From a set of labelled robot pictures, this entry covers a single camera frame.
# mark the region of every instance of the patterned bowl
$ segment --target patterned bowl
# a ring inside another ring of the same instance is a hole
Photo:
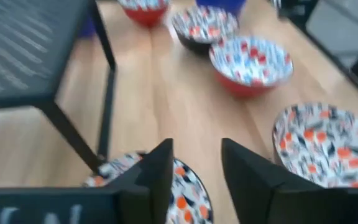
[[[133,152],[103,164],[99,169],[105,178],[88,177],[84,187],[103,187],[123,174],[143,157]],[[213,209],[208,193],[197,174],[179,159],[173,160],[172,197],[166,224],[213,223]]]
[[[217,78],[234,96],[256,96],[282,84],[293,74],[290,56],[271,41],[233,37],[213,44],[209,57]]]
[[[172,18],[180,42],[199,55],[208,55],[212,43],[233,36],[239,24],[232,14],[212,6],[193,6]]]
[[[273,127],[275,159],[322,187],[358,187],[358,117],[322,103],[293,105]]]
[[[138,24],[152,27],[166,13],[170,0],[118,0],[129,18]]]

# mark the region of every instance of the patterned plate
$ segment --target patterned plate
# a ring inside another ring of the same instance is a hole
[[[322,187],[358,187],[358,117],[308,103],[279,114],[273,143],[284,166]]]
[[[169,5],[170,0],[118,0],[125,9],[132,10],[157,10]]]
[[[100,167],[101,173],[108,175],[88,177],[84,187],[102,187],[131,168],[142,156],[138,153],[126,154]],[[182,161],[173,162],[172,197],[167,212],[167,223],[213,223],[212,205],[208,193],[198,176]]]
[[[175,30],[187,39],[199,43],[212,43],[222,37],[234,35],[239,24],[236,17],[212,6],[194,6],[173,15]]]
[[[209,57],[225,77],[247,86],[272,86],[293,73],[292,60],[281,47],[256,37],[221,40],[212,45]]]

